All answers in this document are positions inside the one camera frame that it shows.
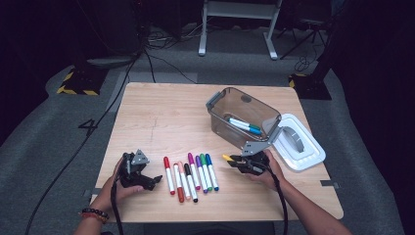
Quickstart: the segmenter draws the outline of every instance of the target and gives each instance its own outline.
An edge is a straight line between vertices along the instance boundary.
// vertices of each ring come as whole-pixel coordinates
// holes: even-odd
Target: white lid
[[[273,143],[275,149],[289,168],[294,171],[302,171],[322,163],[326,159],[326,153],[323,148],[321,148],[297,117],[291,114],[283,114],[282,120],[278,125],[280,127],[288,126],[298,135],[293,140],[290,133],[283,130]]]

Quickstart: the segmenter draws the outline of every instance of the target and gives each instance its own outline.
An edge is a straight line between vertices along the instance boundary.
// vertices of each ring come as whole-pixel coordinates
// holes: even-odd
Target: purple marker
[[[193,162],[193,155],[191,153],[187,154],[187,158],[189,159],[189,165],[192,169],[192,176],[193,176],[193,182],[195,182],[195,188],[196,190],[201,189],[201,183],[199,182],[198,174],[196,172],[195,162]]]
[[[199,175],[201,176],[202,188],[204,189],[204,193],[207,193],[208,192],[207,181],[205,179],[204,169],[202,168],[202,162],[199,156],[196,156],[196,165],[198,166],[198,172],[199,172]]]

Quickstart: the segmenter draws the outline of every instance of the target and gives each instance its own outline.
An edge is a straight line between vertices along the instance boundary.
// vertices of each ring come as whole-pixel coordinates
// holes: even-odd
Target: wooden table
[[[135,154],[138,149],[150,160],[143,174],[163,175],[163,178],[154,191],[134,195],[118,205],[123,222],[283,220],[278,194],[249,181],[221,157],[222,154],[241,153],[210,129],[210,115],[205,104],[225,87],[228,86],[166,83],[129,83],[126,86],[96,188],[101,188],[111,176],[123,153]],[[294,89],[233,87],[281,114],[295,115],[309,129]],[[296,173],[284,166],[273,147],[269,148],[295,187],[334,217],[343,217],[334,187],[321,185],[320,180],[330,180],[323,164]],[[194,157],[200,153],[210,154],[220,189],[208,194],[198,192],[198,203],[190,200],[180,204],[177,193],[169,194],[162,159],[168,156],[172,167],[178,161],[187,163],[188,153]],[[290,207],[288,211],[289,219],[298,219]]]

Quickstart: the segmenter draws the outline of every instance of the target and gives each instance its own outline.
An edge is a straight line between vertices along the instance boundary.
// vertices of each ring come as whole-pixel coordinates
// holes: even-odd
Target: red marker
[[[165,174],[167,175],[167,182],[168,182],[168,189],[170,190],[170,194],[174,195],[174,186],[173,186],[173,179],[171,178],[171,170],[170,164],[168,163],[168,157],[164,157],[164,167],[165,167]]]
[[[179,196],[179,202],[183,203],[184,194],[183,194],[183,187],[181,185],[181,180],[180,180],[179,165],[174,164],[173,167],[174,167],[174,176],[176,178],[177,195]]]

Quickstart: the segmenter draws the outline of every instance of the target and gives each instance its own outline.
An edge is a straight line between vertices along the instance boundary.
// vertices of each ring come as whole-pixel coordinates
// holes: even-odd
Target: chair leg
[[[282,36],[284,34],[284,32],[287,31],[287,28],[285,27],[277,36],[277,38],[280,38],[280,36]]]
[[[293,32],[294,41],[297,43],[297,38],[296,38],[296,34],[294,33],[294,29],[292,30],[292,32]]]
[[[313,34],[315,34],[314,31],[312,31],[311,33],[309,33],[307,37],[305,37],[303,40],[301,40],[299,43],[297,43],[297,45],[295,47],[293,47],[290,51],[288,51],[286,54],[284,54],[284,56],[282,56],[280,58],[280,60],[283,60],[286,56],[288,56],[290,53],[292,53],[294,50],[296,50],[302,44],[302,42],[304,42],[305,40],[307,40]]]
[[[317,34],[317,31],[313,30],[312,31],[312,40],[311,40],[312,43],[314,43],[314,41],[315,41],[315,34]]]
[[[323,42],[323,45],[326,46],[326,41],[324,41],[323,36],[321,36],[321,32],[317,31],[318,35],[320,36],[321,41]]]

